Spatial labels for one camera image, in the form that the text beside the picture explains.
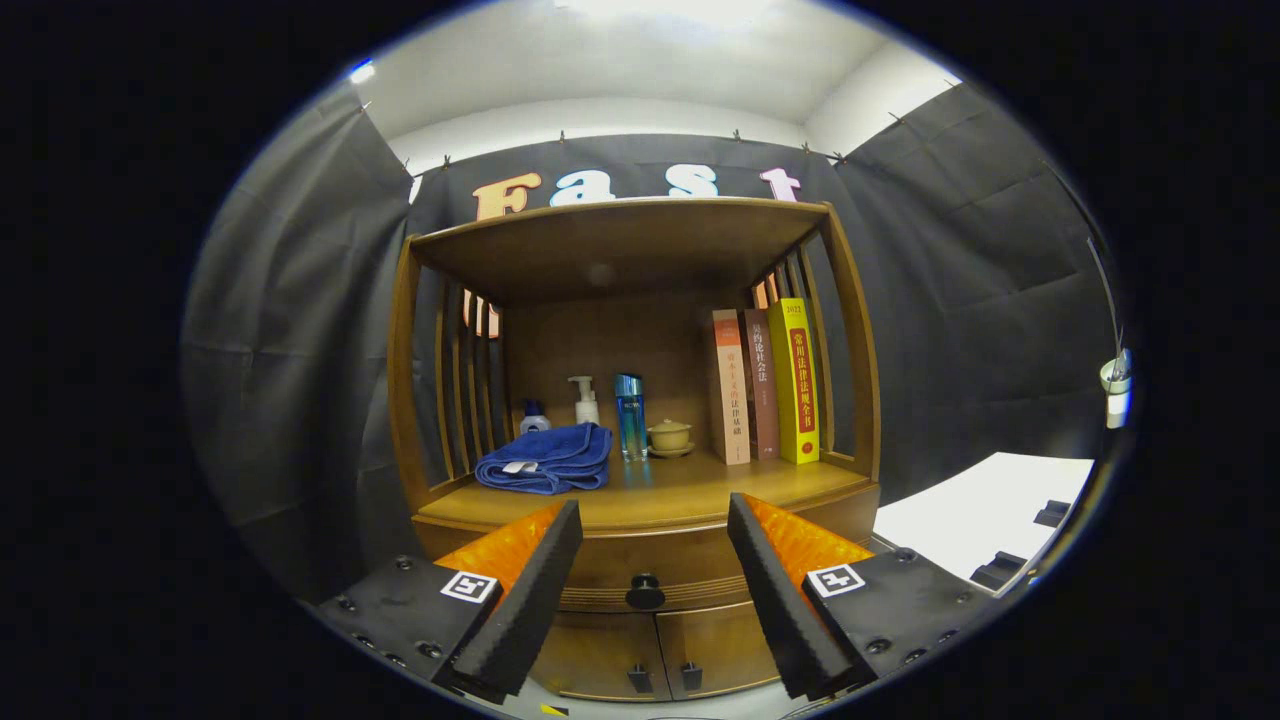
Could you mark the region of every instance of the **saucer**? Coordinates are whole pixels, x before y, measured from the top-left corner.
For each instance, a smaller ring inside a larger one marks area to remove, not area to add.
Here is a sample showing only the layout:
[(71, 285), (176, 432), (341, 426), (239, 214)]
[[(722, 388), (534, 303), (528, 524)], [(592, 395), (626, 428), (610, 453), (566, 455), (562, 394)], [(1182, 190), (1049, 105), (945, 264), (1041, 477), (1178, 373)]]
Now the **saucer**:
[(691, 450), (694, 450), (694, 443), (689, 443), (680, 450), (654, 450), (653, 446), (649, 446), (649, 455), (657, 455), (658, 457), (680, 457), (681, 455), (689, 455)]

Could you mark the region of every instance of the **drawer knob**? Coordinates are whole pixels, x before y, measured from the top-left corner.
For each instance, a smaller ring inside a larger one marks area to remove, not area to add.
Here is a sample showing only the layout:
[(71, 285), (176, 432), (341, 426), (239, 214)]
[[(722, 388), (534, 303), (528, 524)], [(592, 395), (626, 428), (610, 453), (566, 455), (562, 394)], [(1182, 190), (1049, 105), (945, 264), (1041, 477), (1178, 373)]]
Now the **drawer knob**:
[(631, 589), (627, 591), (627, 605), (636, 610), (653, 610), (667, 602), (667, 596), (658, 589), (658, 578), (649, 573), (640, 573), (631, 578)]

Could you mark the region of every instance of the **black knob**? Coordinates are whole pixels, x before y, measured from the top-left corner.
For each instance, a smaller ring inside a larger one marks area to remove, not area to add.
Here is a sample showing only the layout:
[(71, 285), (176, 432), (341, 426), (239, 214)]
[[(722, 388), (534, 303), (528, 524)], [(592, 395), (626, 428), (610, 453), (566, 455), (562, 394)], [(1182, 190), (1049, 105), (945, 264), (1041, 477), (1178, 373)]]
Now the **black knob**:
[(627, 670), (627, 679), (631, 680), (631, 687), (636, 689), (636, 693), (648, 694), (653, 692), (653, 680), (649, 676), (649, 671), (644, 669), (644, 665), (636, 662), (635, 667)]
[(667, 602), (667, 596), (658, 589), (658, 578), (649, 573), (640, 573), (631, 578), (631, 589), (627, 591), (627, 605), (636, 610), (653, 610)]
[(703, 689), (703, 669), (692, 662), (685, 662), (680, 667), (680, 676), (685, 682), (685, 691), (694, 692)]

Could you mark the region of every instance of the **cabinet door handle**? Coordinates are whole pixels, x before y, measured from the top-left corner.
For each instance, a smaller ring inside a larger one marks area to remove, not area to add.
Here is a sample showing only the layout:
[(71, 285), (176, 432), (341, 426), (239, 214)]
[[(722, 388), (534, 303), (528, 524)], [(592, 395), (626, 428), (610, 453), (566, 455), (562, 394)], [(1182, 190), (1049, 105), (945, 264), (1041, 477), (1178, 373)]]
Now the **cabinet door handle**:
[(636, 662), (636, 666), (627, 671), (627, 678), (637, 693), (653, 693), (653, 680), (649, 679), (649, 671), (644, 665)]
[(685, 691), (703, 689), (703, 669), (692, 662), (685, 662), (680, 669), (680, 676), (685, 680)]

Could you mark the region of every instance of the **screw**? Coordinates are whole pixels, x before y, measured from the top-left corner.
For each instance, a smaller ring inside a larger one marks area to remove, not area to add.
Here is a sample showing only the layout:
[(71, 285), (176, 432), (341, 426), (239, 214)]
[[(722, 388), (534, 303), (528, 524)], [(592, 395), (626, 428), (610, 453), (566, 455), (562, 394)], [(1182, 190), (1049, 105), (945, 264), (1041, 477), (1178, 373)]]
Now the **screw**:
[(444, 651), (440, 650), (440, 646), (436, 644), (436, 643), (429, 643), (426, 641), (419, 641), (413, 647), (416, 647), (419, 652), (421, 652), (422, 655), (425, 655), (428, 657), (433, 657), (434, 659), (434, 657), (440, 657), (442, 655), (444, 655)]

